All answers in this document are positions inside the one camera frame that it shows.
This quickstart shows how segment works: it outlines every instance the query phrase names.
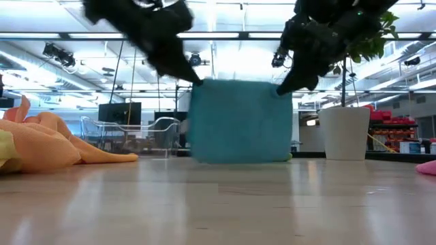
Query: peach fabric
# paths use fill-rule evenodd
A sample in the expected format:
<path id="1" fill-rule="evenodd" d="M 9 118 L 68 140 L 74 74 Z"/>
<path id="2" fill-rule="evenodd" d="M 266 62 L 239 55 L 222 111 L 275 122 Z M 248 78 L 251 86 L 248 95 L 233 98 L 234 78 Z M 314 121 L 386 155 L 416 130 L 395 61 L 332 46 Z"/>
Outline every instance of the peach fabric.
<path id="1" fill-rule="evenodd" d="M 124 163 L 137 161 L 135 154 L 110 154 L 72 135 L 56 114 L 41 112 L 26 118 L 30 102 L 22 96 L 21 106 L 7 110 L 0 129 L 14 136 L 22 172 L 35 173 L 78 163 Z"/>

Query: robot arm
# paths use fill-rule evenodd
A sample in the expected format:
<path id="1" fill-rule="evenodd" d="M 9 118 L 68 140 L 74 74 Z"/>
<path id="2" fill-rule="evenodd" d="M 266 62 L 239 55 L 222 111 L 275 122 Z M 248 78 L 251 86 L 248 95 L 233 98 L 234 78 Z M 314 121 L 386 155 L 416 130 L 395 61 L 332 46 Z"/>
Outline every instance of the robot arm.
<path id="1" fill-rule="evenodd" d="M 163 7 L 161 0 L 83 0 L 85 16 L 94 24 L 104 18 L 148 56 L 160 76 L 169 75 L 201 85 L 183 53 L 177 34 L 192 28 L 193 16 L 184 0 Z M 142 7 L 135 1 L 149 4 Z M 379 17 L 398 0 L 297 0 L 272 66 L 283 64 L 294 51 L 290 72 L 279 95 L 300 88 L 315 89 L 318 76 L 346 55 L 350 44 L 380 29 Z"/>
<path id="2" fill-rule="evenodd" d="M 318 76 L 346 55 L 350 44 L 374 36 L 379 18 L 398 0 L 297 0 L 296 15 L 286 22 L 272 66 L 279 66 L 289 50 L 293 64 L 282 85 L 283 95 L 301 88 L 315 89 Z"/>
<path id="3" fill-rule="evenodd" d="M 193 16 L 184 0 L 163 7 L 161 0 L 83 0 L 85 16 L 96 24 L 106 19 L 148 56 L 160 75 L 169 75 L 201 84 L 183 53 L 177 34 L 192 28 Z"/>

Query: plant pot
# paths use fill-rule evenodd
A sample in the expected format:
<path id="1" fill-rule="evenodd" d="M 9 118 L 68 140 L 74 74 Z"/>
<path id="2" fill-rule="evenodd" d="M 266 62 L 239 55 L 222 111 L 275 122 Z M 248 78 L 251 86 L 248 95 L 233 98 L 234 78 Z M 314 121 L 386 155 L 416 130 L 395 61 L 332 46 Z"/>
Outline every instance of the plant pot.
<path id="1" fill-rule="evenodd" d="M 368 108 L 328 108 L 319 112 L 328 160 L 365 159 L 369 114 Z"/>

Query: teal cloth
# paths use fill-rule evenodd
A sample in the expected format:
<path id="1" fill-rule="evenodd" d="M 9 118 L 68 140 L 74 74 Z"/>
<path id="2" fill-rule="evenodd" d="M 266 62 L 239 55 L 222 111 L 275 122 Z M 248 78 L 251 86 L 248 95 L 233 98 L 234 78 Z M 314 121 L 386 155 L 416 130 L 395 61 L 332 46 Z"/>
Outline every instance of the teal cloth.
<path id="1" fill-rule="evenodd" d="M 205 80 L 189 105 L 188 142 L 204 163 L 266 163 L 289 158 L 292 95 L 268 82 Z"/>

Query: light wood floor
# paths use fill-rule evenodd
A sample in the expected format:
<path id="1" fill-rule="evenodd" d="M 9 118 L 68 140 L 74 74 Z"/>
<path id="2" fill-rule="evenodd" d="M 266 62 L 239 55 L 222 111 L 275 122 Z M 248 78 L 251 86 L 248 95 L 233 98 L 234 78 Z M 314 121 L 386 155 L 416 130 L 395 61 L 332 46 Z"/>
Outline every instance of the light wood floor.
<path id="1" fill-rule="evenodd" d="M 191 159 L 0 177 L 1 245 L 434 245 L 436 178 L 414 165 Z"/>

